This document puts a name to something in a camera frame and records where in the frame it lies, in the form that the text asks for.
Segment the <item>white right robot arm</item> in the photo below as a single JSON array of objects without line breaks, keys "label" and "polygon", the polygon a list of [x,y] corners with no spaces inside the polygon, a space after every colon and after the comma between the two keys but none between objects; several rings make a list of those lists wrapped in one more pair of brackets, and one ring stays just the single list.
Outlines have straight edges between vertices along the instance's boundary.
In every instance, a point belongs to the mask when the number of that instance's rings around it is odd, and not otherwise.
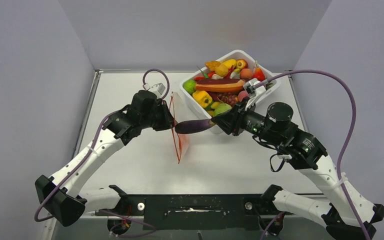
[{"label": "white right robot arm", "polygon": [[319,201],[272,184],[261,197],[266,213],[278,210],[306,218],[324,227],[336,240],[372,239],[376,233],[374,223],[384,218],[384,206],[364,198],[345,175],[337,175],[326,148],[292,122],[293,113],[283,102],[272,103],[266,115],[237,103],[211,120],[228,135],[246,131],[261,146],[273,146],[284,163],[311,180],[326,197],[326,201]]}]

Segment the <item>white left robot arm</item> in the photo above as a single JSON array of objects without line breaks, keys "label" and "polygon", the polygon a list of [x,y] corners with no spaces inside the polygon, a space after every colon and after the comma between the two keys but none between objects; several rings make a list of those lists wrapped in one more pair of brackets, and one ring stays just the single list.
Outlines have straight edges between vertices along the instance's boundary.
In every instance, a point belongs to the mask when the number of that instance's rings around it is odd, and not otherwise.
[{"label": "white left robot arm", "polygon": [[139,90],[131,104],[106,115],[92,141],[69,163],[47,177],[39,176],[34,185],[40,202],[34,220],[46,209],[50,218],[62,226],[74,224],[84,213],[113,209],[122,199],[122,191],[111,185],[80,195],[89,178],[116,152],[138,137],[142,130],[165,131],[174,127],[167,102],[155,92]]}]

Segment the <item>purple eggplant toy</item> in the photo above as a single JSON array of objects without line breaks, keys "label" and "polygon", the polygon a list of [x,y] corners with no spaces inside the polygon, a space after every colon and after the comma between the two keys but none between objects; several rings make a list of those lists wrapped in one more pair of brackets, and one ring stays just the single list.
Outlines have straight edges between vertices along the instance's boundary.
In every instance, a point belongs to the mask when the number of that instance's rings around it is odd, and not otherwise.
[{"label": "purple eggplant toy", "polygon": [[196,119],[179,122],[174,130],[177,134],[189,135],[206,131],[214,126],[211,119]]}]

